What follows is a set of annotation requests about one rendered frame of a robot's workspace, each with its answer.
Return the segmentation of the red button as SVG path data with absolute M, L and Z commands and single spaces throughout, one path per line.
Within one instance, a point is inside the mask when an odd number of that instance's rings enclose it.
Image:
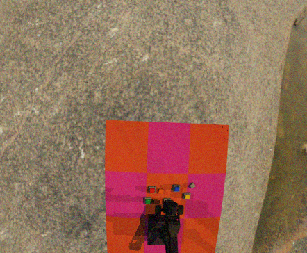
M 149 186 L 149 193 L 156 193 L 156 186 Z

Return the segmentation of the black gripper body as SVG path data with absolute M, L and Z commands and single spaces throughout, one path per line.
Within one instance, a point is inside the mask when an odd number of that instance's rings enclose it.
M 183 205 L 178 205 L 177 215 L 183 215 L 183 210 L 184 210 L 184 206 Z M 161 208 L 161 206 L 156 205 L 156 207 L 155 207 L 155 214 L 156 215 L 161 215 L 161 212 L 163 212 L 164 214 L 167 215 L 165 207 Z

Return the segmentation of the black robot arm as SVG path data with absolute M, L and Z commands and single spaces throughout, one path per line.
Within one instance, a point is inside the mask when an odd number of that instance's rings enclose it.
M 177 214 L 178 203 L 172 200 L 165 200 L 163 206 L 167 212 L 165 224 L 160 231 L 160 239 L 165 244 L 166 253 L 179 253 L 177 236 L 180 231 L 180 216 Z M 176 220 L 179 219 L 179 220 Z

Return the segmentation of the green button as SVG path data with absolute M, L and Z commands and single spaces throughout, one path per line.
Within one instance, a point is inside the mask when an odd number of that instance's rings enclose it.
M 145 204 L 151 204 L 151 197 L 145 197 Z

